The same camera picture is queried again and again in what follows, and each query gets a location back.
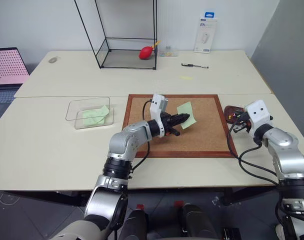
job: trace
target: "black wire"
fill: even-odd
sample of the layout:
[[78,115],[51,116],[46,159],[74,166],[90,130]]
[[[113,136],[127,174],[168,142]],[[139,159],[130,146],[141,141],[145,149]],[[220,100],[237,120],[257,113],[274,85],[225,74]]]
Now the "black wire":
[[[145,109],[146,109],[146,106],[147,106],[147,104],[148,103],[150,103],[152,100],[150,99],[150,100],[148,100],[148,101],[146,101],[145,103],[144,103],[144,105],[143,105],[143,109],[142,109],[142,119],[144,120],[145,119],[145,117],[144,117],[144,112],[145,112]],[[149,156],[149,154],[150,154],[150,142],[148,141],[147,142],[147,151],[146,151],[146,154],[145,154],[145,156],[142,158],[142,160],[137,164],[137,165],[135,165],[133,168],[132,168],[132,173],[134,172],[134,170],[138,167],[138,166],[140,166],[146,159],[147,159],[147,157]]]
[[282,219],[280,218],[280,215],[279,215],[279,205],[281,204],[281,202],[282,202],[282,197],[281,197],[281,194],[279,193],[279,198],[278,198],[278,201],[277,201],[277,203],[275,205],[274,213],[275,213],[275,216],[276,216],[278,222],[283,227],[284,225],[283,225]]
[[[265,181],[268,181],[274,185],[278,185],[275,181],[269,179],[269,178],[266,178],[266,177],[263,177],[263,176],[259,176],[259,175],[256,175],[256,174],[253,174],[251,172],[249,172],[248,170],[246,170],[243,166],[242,166],[242,162],[244,162],[245,164],[248,164],[252,167],[255,167],[255,168],[258,168],[258,169],[261,169],[261,170],[264,170],[264,171],[267,171],[267,172],[272,172],[271,170],[265,168],[265,167],[262,167],[262,166],[258,166],[258,165],[255,165],[255,164],[250,164],[249,162],[246,162],[244,160],[241,159],[241,157],[238,157],[233,151],[232,151],[232,148],[231,148],[231,145],[230,145],[230,137],[231,137],[231,132],[232,132],[232,129],[234,128],[234,126],[237,124],[237,120],[232,124],[231,128],[229,129],[228,133],[227,133],[227,147],[230,151],[230,153],[238,160],[238,164],[239,166],[241,167],[241,169],[246,172],[247,174],[251,175],[252,177],[255,177],[255,178],[258,178],[258,179],[262,179],[262,180],[265,180]],[[259,149],[260,147],[262,147],[262,145],[259,145],[258,147],[254,147],[254,148],[251,148],[249,150],[246,150],[244,151],[241,156],[243,156],[244,154],[250,152],[250,151],[253,151],[253,150],[256,150],[256,149]]]
[[[231,136],[231,131],[232,131],[232,129],[230,128],[229,133],[228,133],[228,135],[230,135],[230,136]],[[267,168],[265,168],[265,167],[263,167],[263,166],[258,166],[258,165],[255,165],[255,164],[253,164],[253,163],[250,163],[250,162],[248,162],[248,161],[245,161],[245,160],[242,159],[241,156],[240,156],[239,158],[240,158],[240,160],[241,160],[242,163],[247,164],[247,165],[250,165],[250,166],[255,167],[255,168],[258,168],[258,169],[261,169],[261,170],[263,170],[263,171],[269,172],[270,174],[273,174],[274,176],[277,176],[277,174],[276,174],[274,171],[272,171],[272,170],[270,170],[270,169],[267,169]]]
[[296,218],[296,219],[299,219],[299,220],[301,220],[301,221],[304,221],[304,217],[303,217],[303,216],[300,216],[300,215],[298,215],[298,214],[295,214],[295,213],[292,213],[292,212],[289,212],[289,211],[285,210],[285,209],[283,208],[281,202],[279,202],[279,204],[278,204],[278,209],[280,209],[280,210],[281,210],[283,213],[285,213],[286,215],[289,215],[289,216],[291,216],[291,217],[293,217],[293,218]]

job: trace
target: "clear plastic container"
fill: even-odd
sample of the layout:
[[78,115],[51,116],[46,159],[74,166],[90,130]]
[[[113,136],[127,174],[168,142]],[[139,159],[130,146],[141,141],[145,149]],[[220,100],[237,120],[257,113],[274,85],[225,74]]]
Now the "clear plastic container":
[[159,48],[160,57],[177,57],[179,56],[179,50],[172,46],[166,46],[165,48]]
[[68,105],[65,119],[73,123],[75,129],[112,125],[114,108],[109,97],[74,100]]

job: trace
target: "laptop keyboard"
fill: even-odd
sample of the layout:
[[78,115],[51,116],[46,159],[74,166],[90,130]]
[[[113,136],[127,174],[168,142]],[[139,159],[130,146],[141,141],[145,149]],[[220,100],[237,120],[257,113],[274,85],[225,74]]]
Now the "laptop keyboard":
[[17,91],[0,91],[0,104],[12,103]]

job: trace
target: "brown object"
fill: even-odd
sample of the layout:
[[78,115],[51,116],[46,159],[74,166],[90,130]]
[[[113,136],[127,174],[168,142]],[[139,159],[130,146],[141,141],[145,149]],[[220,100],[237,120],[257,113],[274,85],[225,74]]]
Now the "brown object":
[[[174,128],[181,135],[159,138],[154,137],[150,142],[150,158],[231,158],[227,144],[228,126],[222,111],[218,95],[164,95],[168,98],[166,112],[177,114],[177,107],[191,102],[196,123],[186,129],[181,125]],[[127,125],[142,121],[142,108],[153,95],[130,94],[123,121]],[[151,120],[150,104],[145,108],[145,120]],[[232,139],[230,144],[234,153]],[[138,150],[136,157],[142,158],[147,153],[147,145]]]

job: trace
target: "white table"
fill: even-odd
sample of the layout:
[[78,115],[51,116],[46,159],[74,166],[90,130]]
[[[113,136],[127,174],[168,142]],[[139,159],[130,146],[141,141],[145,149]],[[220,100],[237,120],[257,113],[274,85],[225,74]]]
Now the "white table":
[[[17,98],[0,120],[0,190],[90,190],[101,174],[110,137],[122,129],[127,97],[112,97],[115,123],[75,130],[65,120],[71,100],[84,97]],[[222,107],[263,99],[274,126],[295,134],[304,154],[304,137],[272,94],[219,95]],[[238,153],[255,146],[246,132],[233,134]],[[273,169],[264,147],[246,160]],[[258,169],[253,173],[273,176]],[[262,186],[233,158],[148,158],[129,181],[130,189]]]
[[[57,62],[49,63],[52,57]],[[209,69],[181,63],[207,65]],[[22,97],[127,96],[128,94],[270,94],[243,50],[210,54],[181,51],[158,57],[157,70],[100,69],[91,51],[49,52],[15,94]]]

